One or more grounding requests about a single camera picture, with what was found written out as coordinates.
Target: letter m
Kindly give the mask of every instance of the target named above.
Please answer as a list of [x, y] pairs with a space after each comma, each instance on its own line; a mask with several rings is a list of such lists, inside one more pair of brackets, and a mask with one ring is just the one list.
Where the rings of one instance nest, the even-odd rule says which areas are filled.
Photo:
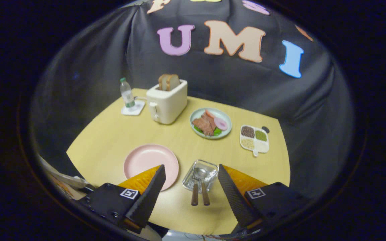
[[205, 26], [209, 27], [209, 45], [204, 49], [205, 53], [222, 55], [224, 53], [220, 48], [222, 42], [230, 56], [243, 45], [242, 51], [239, 52], [240, 58], [258, 63], [263, 60], [260, 56], [260, 47], [262, 37], [266, 35], [264, 31], [247, 26], [236, 35], [227, 23], [217, 20], [206, 21]]

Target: green plate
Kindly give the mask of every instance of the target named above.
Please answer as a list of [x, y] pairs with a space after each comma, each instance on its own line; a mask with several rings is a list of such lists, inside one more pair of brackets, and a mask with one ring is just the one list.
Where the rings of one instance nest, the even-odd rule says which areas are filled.
[[[205, 134], [197, 131], [194, 128], [194, 125], [192, 122], [194, 119], [199, 119], [203, 115], [203, 113], [205, 113], [205, 110], [208, 110], [209, 112], [211, 112], [215, 117], [223, 119], [227, 123], [227, 129], [222, 131], [221, 134], [219, 134], [218, 136], [206, 136]], [[199, 136], [202, 136], [203, 138], [220, 139], [220, 138], [227, 136], [227, 134], [230, 132], [230, 130], [232, 129], [232, 122], [230, 121], [230, 118], [228, 117], [228, 115], [225, 114], [224, 112], [222, 112], [221, 110], [214, 109], [214, 108], [201, 108], [201, 109], [198, 109], [196, 111], [193, 111], [193, 113], [190, 115], [190, 126], [192, 127], [193, 131], [196, 134], [198, 134]]]

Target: ham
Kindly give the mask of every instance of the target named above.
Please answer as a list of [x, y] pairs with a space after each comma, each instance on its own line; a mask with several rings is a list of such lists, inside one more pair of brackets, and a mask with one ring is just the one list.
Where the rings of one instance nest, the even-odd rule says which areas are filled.
[[215, 122], [214, 122], [214, 118], [208, 116], [206, 113], [203, 113], [202, 119], [205, 119], [205, 120], [209, 121], [209, 123], [211, 124], [212, 132], [214, 132], [214, 130], [215, 130], [216, 126], [217, 126], [215, 124]]
[[204, 119], [204, 118], [200, 118], [200, 119], [194, 119], [193, 120], [193, 125], [197, 126], [199, 129], [202, 130], [202, 132], [206, 135], [206, 136], [213, 136], [214, 135], [214, 131], [211, 127], [211, 123]]

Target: white divided tray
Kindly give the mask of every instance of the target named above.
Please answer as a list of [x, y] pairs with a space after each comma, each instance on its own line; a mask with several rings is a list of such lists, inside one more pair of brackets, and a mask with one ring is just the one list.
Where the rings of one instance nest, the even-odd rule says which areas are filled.
[[[252, 128], [253, 132], [250, 133], [250, 136], [244, 136], [242, 135], [242, 129], [243, 128]], [[265, 134], [266, 136], [266, 141], [262, 141], [256, 138], [256, 131], [260, 131]], [[259, 152], [266, 153], [269, 151], [269, 136], [266, 131], [264, 131], [261, 128], [255, 128], [249, 125], [242, 125], [241, 126], [241, 131], [239, 133], [239, 143], [244, 149], [253, 151], [253, 155], [257, 157], [259, 155]]]

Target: blue letter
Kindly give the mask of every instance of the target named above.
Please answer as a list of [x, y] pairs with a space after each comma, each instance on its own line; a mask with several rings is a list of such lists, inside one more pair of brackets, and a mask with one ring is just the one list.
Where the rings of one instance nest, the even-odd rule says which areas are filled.
[[285, 62], [284, 64], [280, 64], [279, 68], [282, 72], [293, 76], [295, 78], [300, 78], [302, 76], [299, 72], [300, 66], [300, 57], [304, 53], [303, 49], [294, 43], [282, 40], [282, 44], [285, 45]]

